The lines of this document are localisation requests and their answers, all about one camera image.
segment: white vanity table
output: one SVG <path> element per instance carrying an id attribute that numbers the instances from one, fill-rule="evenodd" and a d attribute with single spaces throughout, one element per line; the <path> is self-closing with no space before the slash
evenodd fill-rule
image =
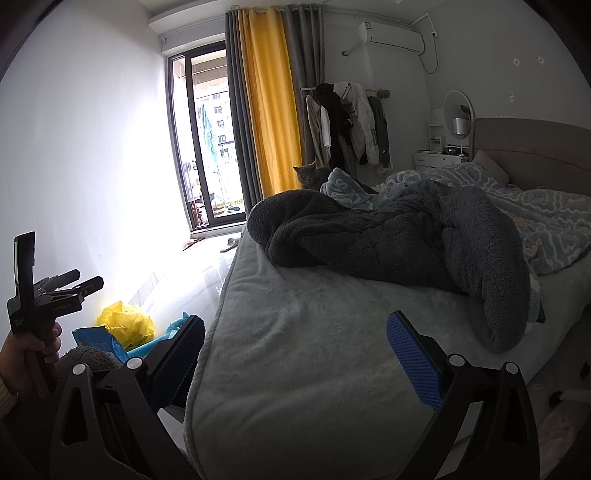
<path id="1" fill-rule="evenodd" d="M 447 167 L 462 163 L 462 158 L 457 155 L 445 155 L 432 152 L 417 152 L 414 154 L 414 168 L 418 171 L 430 168 Z"/>
<path id="2" fill-rule="evenodd" d="M 431 149 L 418 151 L 414 154 L 415 170 L 424 171 L 430 168 L 457 165 L 462 163 L 462 160 L 466 161 L 469 148 L 462 141 L 467 137 L 469 127 L 464 131 L 454 129 L 454 119 L 459 118 L 465 118 L 471 123 L 474 118 L 474 110 L 466 95 L 459 90 L 451 90 L 443 101 L 443 108 L 435 109 L 432 116 L 427 119 Z M 454 139 L 454 143 L 460 143 L 460 145 L 448 145 L 447 138 Z M 453 147 L 457 153 L 462 152 L 466 156 L 442 153 L 446 147 Z"/>

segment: sliding glass door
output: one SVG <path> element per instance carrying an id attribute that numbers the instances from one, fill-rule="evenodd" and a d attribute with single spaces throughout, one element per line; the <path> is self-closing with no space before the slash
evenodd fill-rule
<path id="1" fill-rule="evenodd" d="M 246 219 L 225 48 L 217 42 L 168 60 L 173 140 L 193 229 Z"/>

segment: mattress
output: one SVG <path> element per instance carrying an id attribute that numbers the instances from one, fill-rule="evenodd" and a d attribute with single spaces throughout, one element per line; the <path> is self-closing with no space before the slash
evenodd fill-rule
<path id="1" fill-rule="evenodd" d="M 187 451 L 208 480 L 396 473 L 432 411 L 389 347 L 388 315 L 402 310 L 419 333 L 473 365 L 515 362 L 528 382 L 591 301 L 591 255 L 540 284 L 545 323 L 495 355 L 474 337 L 465 296 L 327 267 L 275 267 L 244 231 L 189 391 Z"/>

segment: human hand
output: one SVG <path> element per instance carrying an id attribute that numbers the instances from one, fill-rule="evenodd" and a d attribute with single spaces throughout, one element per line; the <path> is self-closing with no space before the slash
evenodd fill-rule
<path id="1" fill-rule="evenodd" d="M 31 332 L 14 335 L 8 334 L 0 351 L 0 377 L 8 391 L 12 394 L 33 388 L 33 379 L 25 364 L 25 351 L 43 352 L 45 362 L 54 364 L 60 359 L 61 326 L 55 323 L 52 329 L 53 340 L 45 344 Z"/>

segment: lamp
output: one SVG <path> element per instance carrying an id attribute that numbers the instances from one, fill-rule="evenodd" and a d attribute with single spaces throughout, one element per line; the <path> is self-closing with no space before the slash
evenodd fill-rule
<path id="1" fill-rule="evenodd" d="M 465 118 L 454 118 L 453 119 L 453 132 L 460 136 L 460 156 L 464 157 L 464 148 L 462 139 L 466 138 L 470 132 L 470 121 Z"/>

